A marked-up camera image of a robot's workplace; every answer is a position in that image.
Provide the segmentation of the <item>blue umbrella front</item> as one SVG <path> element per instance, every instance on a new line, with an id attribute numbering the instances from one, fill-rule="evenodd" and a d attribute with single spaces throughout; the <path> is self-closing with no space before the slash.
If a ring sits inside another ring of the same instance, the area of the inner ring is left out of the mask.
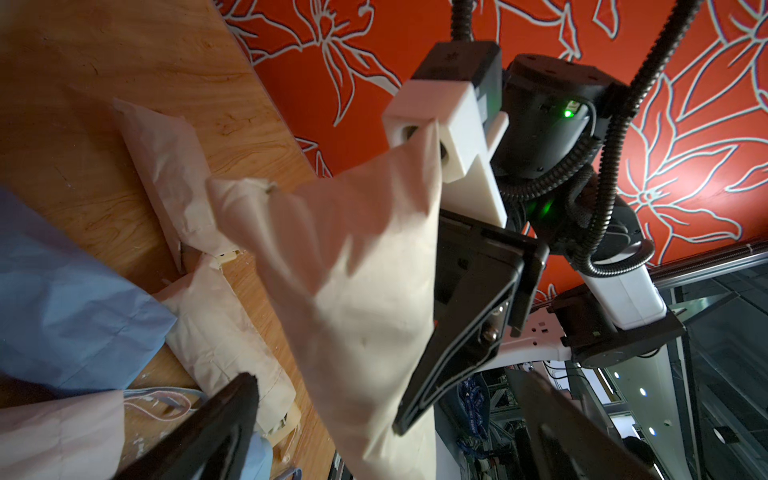
<path id="1" fill-rule="evenodd" d="M 127 388 L 176 317 L 7 190 L 1 192 L 1 372 L 61 396 Z"/>

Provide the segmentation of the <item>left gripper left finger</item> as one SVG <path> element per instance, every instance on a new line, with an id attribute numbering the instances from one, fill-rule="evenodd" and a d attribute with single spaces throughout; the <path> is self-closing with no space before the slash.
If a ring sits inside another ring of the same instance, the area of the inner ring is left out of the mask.
<path id="1" fill-rule="evenodd" d="M 258 380 L 241 373 L 117 479 L 238 479 L 254 433 Z"/>

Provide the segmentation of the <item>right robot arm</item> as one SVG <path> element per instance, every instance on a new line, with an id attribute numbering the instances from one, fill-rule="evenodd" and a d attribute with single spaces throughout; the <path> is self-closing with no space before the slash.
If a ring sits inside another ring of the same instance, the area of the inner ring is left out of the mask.
<path id="1" fill-rule="evenodd" d="M 680 336 L 653 285 L 654 243 L 617 192 L 626 136 L 700 5 L 678 1 L 629 83 L 588 66 L 519 55 L 508 66 L 472 35 L 472 4 L 451 8 L 436 44 L 387 107 L 391 146 L 430 116 L 445 126 L 435 329 L 402 396 L 404 435 L 499 354 L 612 366 Z M 583 277 L 597 321 L 551 343 L 527 327 L 549 255 Z"/>

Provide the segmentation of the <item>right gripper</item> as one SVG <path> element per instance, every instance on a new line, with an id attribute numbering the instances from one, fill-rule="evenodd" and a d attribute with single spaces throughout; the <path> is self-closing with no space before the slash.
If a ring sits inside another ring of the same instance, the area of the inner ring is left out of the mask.
<path id="1" fill-rule="evenodd" d="M 446 210 L 439 217 L 433 334 L 393 422 L 405 435 L 448 390 L 494 359 L 527 320 L 548 245 Z"/>

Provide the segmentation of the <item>pink umbrella near front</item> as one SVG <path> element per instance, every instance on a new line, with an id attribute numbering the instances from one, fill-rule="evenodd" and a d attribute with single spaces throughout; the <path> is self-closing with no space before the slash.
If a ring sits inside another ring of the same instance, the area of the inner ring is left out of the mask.
<path id="1" fill-rule="evenodd" d="M 3 479 L 110 479 L 125 442 L 119 390 L 1 410 Z"/>

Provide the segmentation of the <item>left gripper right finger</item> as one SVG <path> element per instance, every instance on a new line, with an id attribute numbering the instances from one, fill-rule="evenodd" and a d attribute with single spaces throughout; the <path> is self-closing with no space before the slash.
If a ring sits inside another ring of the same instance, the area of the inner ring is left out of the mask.
<path id="1" fill-rule="evenodd" d="M 506 375 L 530 438 L 540 479 L 653 479 L 654 474 L 619 440 L 588 419 L 537 373 Z"/>

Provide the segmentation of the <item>beige umbrella back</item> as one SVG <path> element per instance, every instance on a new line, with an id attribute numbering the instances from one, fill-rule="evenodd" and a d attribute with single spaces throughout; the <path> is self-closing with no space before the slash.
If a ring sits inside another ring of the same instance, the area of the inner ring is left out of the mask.
<path id="1" fill-rule="evenodd" d="M 193 126 L 120 99 L 112 108 L 179 273 L 201 254 L 234 260 L 239 247 L 216 225 L 206 191 L 211 171 Z"/>

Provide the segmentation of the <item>beige umbrella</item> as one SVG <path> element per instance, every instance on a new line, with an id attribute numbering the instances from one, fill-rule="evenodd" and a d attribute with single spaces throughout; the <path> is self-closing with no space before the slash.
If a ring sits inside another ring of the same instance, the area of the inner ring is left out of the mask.
<path id="1" fill-rule="evenodd" d="M 436 123 L 293 191 L 212 178 L 218 228 L 255 258 L 312 403 L 358 479 L 433 479 L 434 415 L 393 423 L 433 333 L 442 190 Z"/>
<path id="2" fill-rule="evenodd" d="M 192 272 L 155 298 L 177 317 L 166 344 L 205 394 L 213 397 L 239 374 L 251 374 L 259 388 L 254 431 L 276 446 L 297 428 L 295 387 L 217 258 L 202 255 Z"/>
<path id="3" fill-rule="evenodd" d="M 239 247 L 216 225 L 206 191 L 211 171 L 193 126 L 120 99 L 112 108 L 179 273 L 201 254 L 234 260 Z"/>

